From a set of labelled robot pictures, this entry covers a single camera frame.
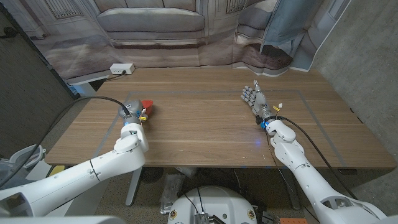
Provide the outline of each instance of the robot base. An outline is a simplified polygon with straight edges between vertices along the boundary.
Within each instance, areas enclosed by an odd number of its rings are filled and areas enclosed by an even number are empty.
[[[196,206],[199,214],[203,214],[198,190],[193,189],[187,193],[192,203],[184,195],[175,201],[169,214],[169,224],[209,223],[207,217],[222,221],[215,223],[257,223],[251,204],[233,190],[219,186],[204,186],[200,187],[199,191],[204,215],[197,215],[192,205],[193,203]]]

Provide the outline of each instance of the power strip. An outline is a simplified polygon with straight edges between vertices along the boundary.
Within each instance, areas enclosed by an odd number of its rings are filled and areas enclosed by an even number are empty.
[[[123,71],[126,71],[126,74],[129,75],[132,74],[136,68],[132,63],[114,63],[109,69],[114,75],[120,75]]]

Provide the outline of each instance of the black cable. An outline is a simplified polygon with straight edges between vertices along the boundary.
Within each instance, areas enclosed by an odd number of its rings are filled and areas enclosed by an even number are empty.
[[[239,181],[239,178],[238,178],[238,175],[236,174],[235,169],[232,169],[232,170],[233,170],[233,172],[234,172],[234,174],[235,174],[236,181],[238,181],[239,194],[241,194],[241,182]]]
[[[199,199],[200,199],[201,212],[203,212],[203,214],[204,214],[205,210],[203,209],[203,205],[201,203],[201,196],[200,196],[200,192],[199,192],[199,187],[197,187],[197,189],[198,189],[198,195],[199,195]]]
[[[350,189],[347,188],[347,186],[345,186],[345,184],[343,183],[343,181],[337,176],[337,173],[331,168],[331,165],[329,164],[329,162],[326,160],[325,156],[323,156],[322,152],[319,150],[319,148],[317,147],[317,145],[312,141],[311,137],[296,123],[294,123],[293,121],[291,121],[288,118],[285,118],[283,116],[279,116],[279,119],[281,120],[286,120],[290,123],[292,123],[294,126],[296,126],[296,128],[298,128],[301,132],[304,133],[305,137],[307,137],[307,139],[311,142],[312,146],[315,148],[315,150],[317,150],[318,154],[321,156],[321,158],[323,159],[323,161],[325,162],[325,164],[328,166],[328,168],[330,169],[330,171],[335,175],[335,177],[337,178],[337,180],[340,182],[340,184],[344,187],[344,189],[346,189],[346,191],[352,196],[353,199],[358,200],[358,198],[355,196],[354,193],[352,193],[352,191],[350,191]]]
[[[0,188],[2,186],[4,186],[4,184],[6,184],[12,177],[14,177],[21,169],[22,167],[25,165],[25,163],[30,159],[30,157],[34,154],[34,152],[36,151],[36,149],[39,147],[39,145],[42,143],[42,141],[44,140],[44,138],[46,137],[46,135],[48,135],[48,133],[51,131],[51,129],[61,120],[61,118],[63,117],[63,115],[65,115],[65,113],[77,102],[82,101],[82,100],[87,100],[87,99],[102,99],[102,100],[109,100],[112,102],[115,102],[117,104],[119,104],[122,109],[124,110],[126,115],[130,115],[129,110],[126,108],[126,106],[124,104],[122,104],[121,102],[119,102],[118,100],[106,97],[106,96],[86,96],[86,97],[80,97],[77,100],[72,101],[68,106],[64,107],[55,117],[55,119],[51,122],[50,127],[48,128],[48,130],[45,132],[45,134],[43,135],[42,139],[39,141],[38,144],[35,145],[35,147],[33,148],[33,150],[29,153],[29,155],[26,157],[26,159],[20,163],[18,165],[18,167],[14,170],[13,173],[11,173],[10,175],[8,175],[8,177],[4,178],[1,182],[0,182]]]
[[[188,196],[184,193],[184,195],[185,195],[185,197],[192,203],[192,205],[195,207],[195,210],[197,211],[197,214],[199,213],[198,212],[198,209],[197,209],[197,207],[195,206],[195,204],[191,201],[191,199],[189,199],[188,198]]]
[[[115,79],[117,79],[117,78],[119,78],[120,76],[125,75],[125,74],[126,74],[126,71],[123,70],[122,74],[120,74],[120,75],[118,75],[118,76],[115,76],[115,77],[107,78],[105,81],[112,81],[112,80],[115,80]]]
[[[314,215],[312,212],[310,212],[310,211],[306,208],[306,206],[303,205],[303,203],[301,202],[299,196],[294,192],[293,188],[289,185],[289,183],[287,182],[287,180],[286,180],[285,176],[283,175],[282,171],[280,171],[280,168],[279,168],[279,166],[278,166],[278,163],[276,163],[276,160],[275,160],[275,158],[274,158],[274,155],[272,155],[272,152],[271,152],[271,147],[270,147],[270,144],[269,144],[269,137],[268,137],[268,132],[267,132],[267,131],[266,131],[266,135],[267,135],[267,143],[268,143],[269,152],[270,152],[271,157],[272,157],[272,159],[274,160],[274,163],[275,163],[275,165],[276,165],[276,168],[278,168],[278,171],[279,171],[279,173],[280,173],[280,176],[283,178],[283,180],[284,180],[286,186],[287,186],[287,187],[290,189],[290,191],[293,193],[294,197],[297,198],[297,201],[299,202],[299,204],[300,204],[303,208],[305,208],[306,211],[307,211],[309,214],[311,214],[311,216],[312,216],[317,222],[319,222],[319,220],[315,217],[315,215]]]

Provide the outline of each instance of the wooden table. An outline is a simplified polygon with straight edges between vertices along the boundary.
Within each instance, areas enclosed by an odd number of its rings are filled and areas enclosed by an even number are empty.
[[[106,82],[97,95],[126,102],[153,100],[143,124],[146,166],[275,167],[264,131],[241,98],[257,79],[280,115],[300,125],[329,163],[343,169],[392,169],[392,156],[316,71],[289,70],[270,78],[246,69],[137,69]],[[326,167],[295,127],[297,141],[315,167]],[[118,106],[91,100],[51,149],[46,162],[74,165],[113,149],[122,128]]]

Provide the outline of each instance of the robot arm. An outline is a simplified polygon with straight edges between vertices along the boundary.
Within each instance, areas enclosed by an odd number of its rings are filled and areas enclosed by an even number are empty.
[[[293,172],[320,223],[376,223],[386,218],[374,205],[335,191],[305,157],[294,131],[272,114],[256,80],[254,86],[245,86],[241,98],[252,108],[256,123],[273,136],[276,158]]]
[[[125,125],[112,151],[46,179],[0,191],[0,217],[44,216],[101,181],[142,167],[148,142],[139,123],[146,115],[139,100],[126,107],[134,115],[121,114]]]

